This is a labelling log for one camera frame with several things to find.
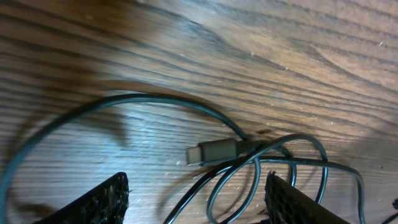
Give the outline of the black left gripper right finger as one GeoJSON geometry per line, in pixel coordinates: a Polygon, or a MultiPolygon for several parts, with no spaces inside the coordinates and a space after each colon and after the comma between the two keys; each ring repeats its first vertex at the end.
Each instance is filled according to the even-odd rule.
{"type": "Polygon", "coordinates": [[[270,224],[348,224],[270,171],[265,186],[270,224]]]}

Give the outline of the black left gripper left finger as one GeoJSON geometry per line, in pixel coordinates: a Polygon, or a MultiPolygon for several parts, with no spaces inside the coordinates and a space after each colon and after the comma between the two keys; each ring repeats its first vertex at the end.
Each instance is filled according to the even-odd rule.
{"type": "Polygon", "coordinates": [[[127,174],[118,172],[35,224],[122,224],[128,204],[127,174]]]}

